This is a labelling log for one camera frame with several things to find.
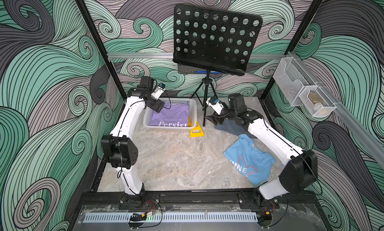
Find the white plastic laundry basket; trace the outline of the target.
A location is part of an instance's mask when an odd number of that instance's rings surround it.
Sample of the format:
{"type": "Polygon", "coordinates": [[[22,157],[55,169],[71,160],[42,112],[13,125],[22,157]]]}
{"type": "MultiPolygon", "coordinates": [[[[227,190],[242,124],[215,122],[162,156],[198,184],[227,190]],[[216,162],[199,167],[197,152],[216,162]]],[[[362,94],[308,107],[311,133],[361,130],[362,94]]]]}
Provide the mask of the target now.
{"type": "Polygon", "coordinates": [[[143,120],[143,126],[147,129],[154,129],[154,130],[168,130],[168,131],[190,131],[191,129],[193,129],[195,126],[196,126],[196,122],[197,122],[197,103],[194,99],[191,99],[191,98],[160,98],[160,100],[164,101],[164,102],[168,102],[170,104],[177,104],[177,103],[186,103],[189,105],[189,112],[190,112],[190,118],[191,118],[191,122],[192,122],[192,126],[191,127],[174,127],[174,128],[171,128],[171,127],[156,127],[156,126],[149,126],[149,122],[150,122],[150,118],[151,118],[151,115],[153,114],[153,110],[150,109],[149,107],[146,109],[145,111],[145,114],[144,114],[144,120],[143,120]]]}

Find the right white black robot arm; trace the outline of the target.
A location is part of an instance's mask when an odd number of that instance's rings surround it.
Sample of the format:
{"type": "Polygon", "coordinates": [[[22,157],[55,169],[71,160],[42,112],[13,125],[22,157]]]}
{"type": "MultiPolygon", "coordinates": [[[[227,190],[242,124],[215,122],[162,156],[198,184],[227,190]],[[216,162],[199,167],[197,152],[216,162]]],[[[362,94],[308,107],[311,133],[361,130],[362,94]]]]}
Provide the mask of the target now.
{"type": "Polygon", "coordinates": [[[215,126],[226,120],[235,122],[266,145],[284,165],[277,178],[257,187],[258,206],[279,196],[297,194],[317,182],[318,158],[314,152],[304,151],[279,134],[267,124],[262,114],[246,106],[241,94],[230,95],[228,101],[229,104],[225,104],[215,97],[208,98],[205,104],[214,110],[214,114],[207,119],[215,126]]]}

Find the grey t-shirt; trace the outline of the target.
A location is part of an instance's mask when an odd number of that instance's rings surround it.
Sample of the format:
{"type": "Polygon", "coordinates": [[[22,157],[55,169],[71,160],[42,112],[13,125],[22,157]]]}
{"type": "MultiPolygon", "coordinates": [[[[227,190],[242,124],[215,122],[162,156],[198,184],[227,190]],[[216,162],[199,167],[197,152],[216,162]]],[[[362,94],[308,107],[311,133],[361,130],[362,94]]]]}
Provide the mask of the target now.
{"type": "Polygon", "coordinates": [[[224,120],[222,124],[217,124],[215,129],[230,133],[235,136],[247,135],[251,139],[257,139],[257,137],[253,136],[251,133],[237,125],[236,122],[232,120],[224,120]]]}

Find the purple t-shirt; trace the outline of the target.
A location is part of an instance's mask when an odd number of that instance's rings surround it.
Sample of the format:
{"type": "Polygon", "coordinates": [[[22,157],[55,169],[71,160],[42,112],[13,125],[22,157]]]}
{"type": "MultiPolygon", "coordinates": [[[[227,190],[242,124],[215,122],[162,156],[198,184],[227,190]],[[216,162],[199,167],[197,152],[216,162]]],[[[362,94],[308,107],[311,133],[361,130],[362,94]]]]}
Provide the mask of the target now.
{"type": "Polygon", "coordinates": [[[149,126],[156,127],[188,127],[189,124],[189,105],[186,103],[170,104],[170,108],[163,108],[159,113],[153,112],[149,126]]]}

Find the light blue t-shirt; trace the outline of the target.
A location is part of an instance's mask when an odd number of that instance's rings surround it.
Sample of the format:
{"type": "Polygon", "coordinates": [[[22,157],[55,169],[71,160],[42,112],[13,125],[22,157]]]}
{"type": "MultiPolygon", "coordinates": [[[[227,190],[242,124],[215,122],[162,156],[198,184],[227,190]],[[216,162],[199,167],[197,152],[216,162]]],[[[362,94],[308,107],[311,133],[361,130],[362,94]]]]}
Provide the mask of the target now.
{"type": "Polygon", "coordinates": [[[240,135],[224,152],[224,156],[254,185],[267,181],[272,165],[276,162],[270,153],[259,149],[246,134],[240,135]]]}

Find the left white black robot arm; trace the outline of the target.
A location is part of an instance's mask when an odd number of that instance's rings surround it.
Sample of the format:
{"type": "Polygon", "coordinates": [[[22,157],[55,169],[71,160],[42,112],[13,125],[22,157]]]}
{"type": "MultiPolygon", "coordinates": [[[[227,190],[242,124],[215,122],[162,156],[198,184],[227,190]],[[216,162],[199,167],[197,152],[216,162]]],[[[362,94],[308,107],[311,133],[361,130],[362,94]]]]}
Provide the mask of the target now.
{"type": "Polygon", "coordinates": [[[145,186],[135,167],[139,150],[133,142],[133,135],[140,114],[146,107],[157,113],[164,108],[165,102],[160,100],[160,96],[165,90],[165,84],[143,76],[137,87],[129,89],[124,110],[116,126],[109,135],[101,139],[106,161],[116,169],[117,178],[125,187],[120,201],[122,208],[142,209],[147,203],[144,198],[145,186]]]}

